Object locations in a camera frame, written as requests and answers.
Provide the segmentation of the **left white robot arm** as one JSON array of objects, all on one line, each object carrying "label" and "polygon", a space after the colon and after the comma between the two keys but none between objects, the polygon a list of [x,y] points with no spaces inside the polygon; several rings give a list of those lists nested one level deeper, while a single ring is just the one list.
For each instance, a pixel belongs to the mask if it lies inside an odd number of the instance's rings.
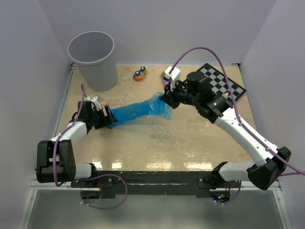
[{"label": "left white robot arm", "polygon": [[99,176],[93,163],[76,163],[73,146],[93,128],[100,129],[118,123],[108,105],[98,102],[78,102],[65,130],[37,146],[36,179],[39,183],[72,182],[81,179],[88,187],[98,184]]}]

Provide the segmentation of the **blue plastic trash bag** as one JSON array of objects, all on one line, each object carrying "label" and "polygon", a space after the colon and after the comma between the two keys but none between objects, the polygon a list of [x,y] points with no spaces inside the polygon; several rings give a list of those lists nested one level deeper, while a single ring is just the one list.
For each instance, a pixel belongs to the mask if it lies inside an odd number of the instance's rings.
[{"label": "blue plastic trash bag", "polygon": [[107,128],[112,129],[118,125],[122,125],[142,117],[171,119],[173,113],[172,108],[160,100],[162,95],[163,93],[158,92],[143,102],[111,109],[112,114],[118,120],[118,122],[108,126]]}]

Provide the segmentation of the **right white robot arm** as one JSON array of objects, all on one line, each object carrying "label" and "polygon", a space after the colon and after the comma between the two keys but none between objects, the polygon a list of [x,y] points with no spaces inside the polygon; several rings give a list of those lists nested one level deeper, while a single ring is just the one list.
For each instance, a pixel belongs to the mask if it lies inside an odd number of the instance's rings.
[{"label": "right white robot arm", "polygon": [[261,190],[268,188],[285,171],[291,152],[278,148],[263,138],[243,118],[235,114],[231,102],[212,90],[210,79],[202,72],[191,72],[180,81],[180,70],[166,70],[166,81],[160,100],[175,109],[180,104],[194,106],[200,116],[228,133],[250,156],[253,163],[222,162],[208,178],[211,188],[224,187],[230,181],[250,181]]}]

